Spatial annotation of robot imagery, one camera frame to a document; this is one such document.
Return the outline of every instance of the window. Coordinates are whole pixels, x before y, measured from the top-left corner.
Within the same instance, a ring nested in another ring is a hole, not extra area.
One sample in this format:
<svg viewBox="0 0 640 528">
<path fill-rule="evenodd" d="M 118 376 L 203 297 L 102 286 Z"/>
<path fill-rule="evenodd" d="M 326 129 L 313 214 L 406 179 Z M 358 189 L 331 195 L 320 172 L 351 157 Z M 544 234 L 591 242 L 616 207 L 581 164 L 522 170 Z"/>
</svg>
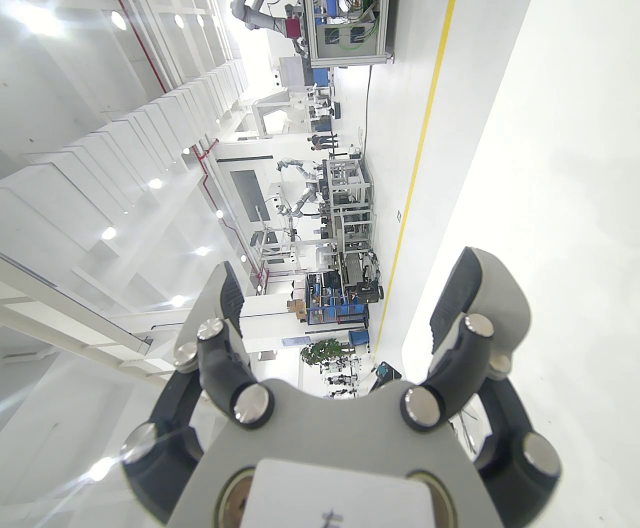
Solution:
<svg viewBox="0 0 640 528">
<path fill-rule="evenodd" d="M 234 180 L 240 199 L 244 205 L 244 209 L 251 222 L 259 222 L 260 216 L 256 207 L 260 211 L 262 220 L 270 220 L 269 211 L 264 203 L 264 197 L 260 190 L 258 178 L 253 170 L 232 170 L 231 177 Z"/>
</svg>

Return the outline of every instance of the white label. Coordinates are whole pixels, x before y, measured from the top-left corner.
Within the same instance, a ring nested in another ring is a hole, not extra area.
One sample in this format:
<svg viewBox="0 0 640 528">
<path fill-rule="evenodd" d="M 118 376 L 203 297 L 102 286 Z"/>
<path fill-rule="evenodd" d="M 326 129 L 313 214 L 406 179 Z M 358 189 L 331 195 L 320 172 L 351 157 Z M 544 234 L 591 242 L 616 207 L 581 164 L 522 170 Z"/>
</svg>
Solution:
<svg viewBox="0 0 640 528">
<path fill-rule="evenodd" d="M 435 528 L 420 482 L 264 459 L 241 528 Z"/>
</svg>

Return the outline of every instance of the yellow floor line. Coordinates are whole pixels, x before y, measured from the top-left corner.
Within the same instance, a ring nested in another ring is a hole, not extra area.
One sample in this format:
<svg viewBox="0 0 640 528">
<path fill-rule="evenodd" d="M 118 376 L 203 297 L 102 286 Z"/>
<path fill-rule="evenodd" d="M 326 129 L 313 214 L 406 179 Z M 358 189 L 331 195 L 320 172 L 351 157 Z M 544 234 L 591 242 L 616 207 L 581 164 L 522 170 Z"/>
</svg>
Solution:
<svg viewBox="0 0 640 528">
<path fill-rule="evenodd" d="M 398 255 L 400 254 L 400 246 L 402 245 L 402 238 L 404 235 L 404 226 L 406 225 L 406 217 L 409 214 L 409 207 L 411 207 L 411 198 L 413 195 L 413 188 L 415 187 L 415 178 L 418 175 L 418 167 L 420 166 L 420 159 L 422 157 L 422 148 L 424 146 L 424 138 L 427 134 L 427 126 L 429 126 L 429 118 L 431 117 L 431 108 L 433 107 L 433 98 L 436 93 L 436 87 L 438 86 L 438 76 L 440 75 L 440 67 L 442 66 L 442 58 L 444 57 L 444 49 L 447 45 L 447 37 L 449 36 L 449 26 L 451 25 L 451 17 L 453 16 L 453 7 L 456 4 L 456 0 L 449 0 L 447 3 L 447 12 L 444 16 L 444 24 L 442 26 L 442 34 L 440 35 L 440 45 L 438 46 L 438 55 L 436 56 L 436 64 L 433 69 L 433 77 L 431 78 L 431 86 L 429 87 L 429 97 L 427 98 L 427 108 L 424 111 L 424 119 L 422 120 L 422 130 L 420 131 L 420 140 L 418 141 L 418 149 L 415 153 L 415 161 L 413 162 L 413 173 L 411 174 L 411 182 L 409 184 L 409 192 L 406 197 L 406 203 L 404 205 L 404 214 L 402 215 L 402 222 L 400 224 L 400 234 L 398 235 L 398 244 L 396 246 L 396 256 L 394 257 L 394 265 L 391 268 L 391 276 L 389 277 L 389 285 L 387 291 L 385 291 L 385 307 L 382 310 L 382 319 L 380 320 L 380 328 L 378 330 L 378 340 L 376 341 L 376 349 L 373 354 L 373 360 L 376 360 L 376 354 L 378 353 L 378 345 L 380 344 L 380 337 L 382 336 L 382 327 L 385 324 L 385 315 L 387 314 L 387 305 L 389 303 L 389 296 L 391 294 L 391 285 L 394 281 L 394 274 L 396 272 L 396 265 L 398 262 Z"/>
</svg>

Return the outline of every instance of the cardboard box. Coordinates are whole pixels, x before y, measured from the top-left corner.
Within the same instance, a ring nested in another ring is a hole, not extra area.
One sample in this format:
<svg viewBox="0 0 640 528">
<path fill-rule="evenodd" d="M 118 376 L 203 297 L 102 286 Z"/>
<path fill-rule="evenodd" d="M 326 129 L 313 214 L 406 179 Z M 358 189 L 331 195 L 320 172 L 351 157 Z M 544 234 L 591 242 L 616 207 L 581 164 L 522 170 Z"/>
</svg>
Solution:
<svg viewBox="0 0 640 528">
<path fill-rule="evenodd" d="M 302 276 L 302 277 L 299 277 L 297 279 L 294 279 L 291 282 L 291 285 L 293 286 L 294 290 L 298 290 L 300 288 L 304 289 L 304 288 L 307 287 L 307 278 Z"/>
<path fill-rule="evenodd" d="M 296 317 L 301 321 L 304 321 L 307 318 L 307 310 L 306 310 L 305 302 L 300 299 L 296 299 L 294 301 L 287 301 L 287 310 L 289 312 L 296 314 Z"/>
</svg>

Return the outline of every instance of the red pipe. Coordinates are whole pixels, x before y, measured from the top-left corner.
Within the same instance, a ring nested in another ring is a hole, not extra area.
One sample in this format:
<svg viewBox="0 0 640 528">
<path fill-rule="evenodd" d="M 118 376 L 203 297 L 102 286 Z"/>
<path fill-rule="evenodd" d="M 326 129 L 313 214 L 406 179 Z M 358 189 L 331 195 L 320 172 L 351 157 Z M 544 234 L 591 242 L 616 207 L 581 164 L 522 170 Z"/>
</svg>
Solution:
<svg viewBox="0 0 640 528">
<path fill-rule="evenodd" d="M 142 48 L 142 51 L 145 53 L 145 57 L 147 57 L 147 60 L 149 61 L 149 65 L 151 66 L 151 69 L 154 71 L 154 74 L 156 75 L 156 79 L 158 80 L 158 83 L 160 83 L 160 87 L 162 88 L 162 91 L 167 93 L 167 89 L 164 87 L 164 83 L 162 82 L 162 79 L 160 78 L 160 74 L 158 73 L 158 70 L 156 70 L 156 67 L 154 66 L 154 62 L 151 60 L 151 57 L 149 56 L 149 53 L 147 53 L 147 48 L 143 44 L 142 39 L 140 38 L 140 35 L 138 34 L 138 30 L 136 29 L 136 26 L 134 26 L 133 22 L 131 21 L 131 17 L 129 16 L 129 13 L 127 12 L 127 8 L 124 6 L 122 0 L 118 0 L 118 4 L 120 4 L 120 7 L 122 8 L 122 11 L 124 12 L 124 15 L 127 17 L 127 20 L 129 21 L 129 25 L 131 26 L 131 29 L 133 30 L 133 34 L 136 35 L 136 38 L 138 39 L 138 43 L 140 44 L 140 47 Z"/>
<path fill-rule="evenodd" d="M 154 74 L 156 75 L 156 79 L 158 80 L 158 83 L 160 84 L 160 88 L 162 88 L 163 92 L 167 93 L 168 90 L 164 87 L 164 83 L 162 82 L 162 79 L 160 78 L 160 74 L 158 73 L 158 70 L 156 70 L 156 66 L 154 65 L 154 62 L 151 60 L 151 56 L 147 52 L 147 48 L 145 47 L 145 44 L 142 42 L 142 39 L 140 38 L 140 34 L 136 30 L 136 26 L 134 26 L 133 21 L 131 20 L 131 17 L 129 16 L 129 12 L 127 11 L 127 8 L 124 6 L 122 0 L 118 0 L 118 4 L 120 4 L 120 7 L 122 8 L 122 12 L 124 13 L 125 17 L 127 17 L 127 20 L 129 21 L 129 25 L 131 26 L 131 29 L 133 30 L 133 34 L 136 35 L 136 38 L 138 39 L 138 43 L 140 44 L 140 47 L 142 48 L 142 51 L 145 54 L 145 57 L 147 57 L 147 61 L 149 62 L 149 65 L 151 66 L 151 69 L 154 71 Z M 218 208 L 218 206 L 216 205 L 216 202 L 214 201 L 213 196 L 211 196 L 211 193 L 209 192 L 209 189 L 207 189 L 207 179 L 209 179 L 209 172 L 207 171 L 206 167 L 204 166 L 202 160 L 209 155 L 209 152 L 211 152 L 211 149 L 213 147 L 215 147 L 218 144 L 218 142 L 219 141 L 216 138 L 216 140 L 213 143 L 211 143 L 211 146 L 207 150 L 205 150 L 204 153 L 201 156 L 198 155 L 198 150 L 196 150 L 195 145 L 193 145 L 193 147 L 192 147 L 194 154 L 196 155 L 196 157 L 198 158 L 198 161 L 200 162 L 200 166 L 202 167 L 202 171 L 204 172 L 204 180 L 202 181 L 202 186 L 204 187 L 204 190 L 209 195 L 209 198 L 211 199 L 211 203 L 213 204 L 213 206 L 216 209 Z M 224 218 L 222 218 L 222 223 L 227 228 L 229 228 L 231 231 L 233 231 L 236 234 L 236 237 L 238 238 L 238 242 L 240 242 L 240 245 L 242 246 L 242 249 L 244 251 L 244 254 L 246 255 L 246 258 L 249 259 L 250 253 L 244 247 L 244 244 L 242 242 L 242 239 L 240 238 L 240 235 L 239 235 L 238 231 L 234 227 L 231 227 L 230 225 L 228 225 L 227 222 L 224 220 Z M 255 270 L 255 267 L 253 266 L 253 262 L 251 260 L 249 260 L 249 264 L 251 266 L 251 269 L 253 270 L 253 273 L 258 278 L 258 284 L 260 284 L 260 282 L 262 281 L 262 272 L 260 272 L 258 274 L 258 272 Z"/>
</svg>

